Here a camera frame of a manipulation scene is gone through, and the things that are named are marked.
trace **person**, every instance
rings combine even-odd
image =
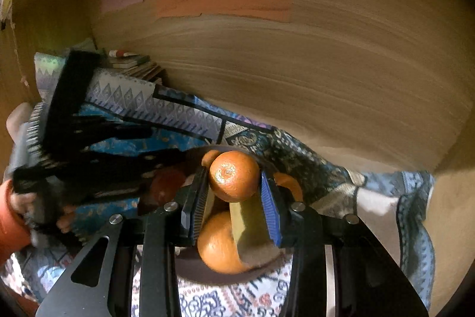
[[[18,128],[26,122],[31,114],[31,107],[23,103],[18,106],[7,119],[7,130],[13,141],[17,140]],[[179,168],[169,167],[158,170],[152,181],[150,189],[138,201],[138,212],[144,214],[170,201],[185,182],[185,175]],[[13,192],[11,179],[6,179],[0,186],[0,267],[10,256],[30,245],[30,231],[23,217],[32,210],[36,198],[34,193],[16,194]],[[64,214],[56,225],[61,232],[71,231],[75,219],[75,208],[63,208]],[[0,291],[13,299],[28,316],[34,316],[39,304],[18,294],[5,286],[0,280]]]

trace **patterned fabric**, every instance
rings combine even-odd
[[[53,59],[49,60],[42,57],[36,61],[39,88],[54,84],[63,63],[57,60],[54,68],[51,67]],[[40,93],[45,99],[48,97],[46,90],[40,90]],[[284,130],[231,113],[196,96],[105,70],[96,72],[86,101],[88,104],[84,105],[81,114],[148,122],[155,128],[150,139],[109,139],[96,144],[94,149],[97,151],[134,155],[153,149],[189,149],[208,143],[241,147],[263,156],[280,171],[295,177],[307,204],[320,213],[336,217],[356,213],[360,187],[400,198],[395,221],[400,229],[401,269],[429,308],[435,257],[422,221],[434,183],[430,174],[350,171],[329,163]],[[135,207],[136,201],[130,200],[79,209],[74,231],[86,240],[111,213],[133,212]],[[24,287],[31,289],[39,301],[72,259],[60,247],[51,251],[27,248],[16,257],[26,284]],[[279,269],[270,270],[246,284],[206,286],[178,278],[181,313],[187,317],[276,316],[286,296],[290,272],[291,259],[287,257]],[[132,289],[133,316],[138,315],[140,307],[139,278],[140,270],[137,270]]]

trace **orange fruit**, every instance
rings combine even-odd
[[[221,152],[217,149],[212,149],[206,152],[203,158],[201,159],[201,165],[209,169],[215,158],[217,158],[220,153]]]
[[[249,199],[259,187],[259,166],[246,153],[229,151],[220,154],[210,167],[210,186],[226,202]]]
[[[238,274],[251,268],[239,259],[229,211],[208,219],[199,233],[197,244],[201,259],[211,270]]]
[[[303,202],[303,192],[300,188],[300,184],[298,184],[298,181],[296,181],[292,176],[287,175],[286,173],[276,172],[274,173],[274,182],[278,186],[289,189],[296,202]]]

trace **paisley pattern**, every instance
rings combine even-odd
[[[37,85],[42,98],[47,100],[64,60],[37,55],[35,63]],[[427,172],[362,174],[350,171],[329,163],[284,130],[229,112],[190,94],[104,70],[96,72],[86,102],[81,114],[148,122],[154,127],[150,139],[109,139],[94,145],[97,151],[134,155],[169,147],[189,149],[211,142],[241,147],[263,156],[280,171],[295,177],[307,204],[336,217],[356,213],[356,194],[360,187],[400,198],[397,223],[401,269],[429,308],[435,257],[422,221],[434,180]],[[74,232],[87,240],[111,213],[130,216],[135,207],[136,200],[130,200],[78,209]],[[41,302],[73,257],[58,246],[51,250],[28,247],[14,258],[18,264],[10,262],[9,267],[13,272],[19,267],[21,273],[9,278],[20,278],[17,291],[32,294]],[[277,316],[287,294],[291,267],[291,257],[285,257],[279,269],[249,283],[230,286],[208,286],[178,278],[181,314],[186,317]],[[140,308],[139,278],[140,268],[132,288],[132,316],[137,316]]]

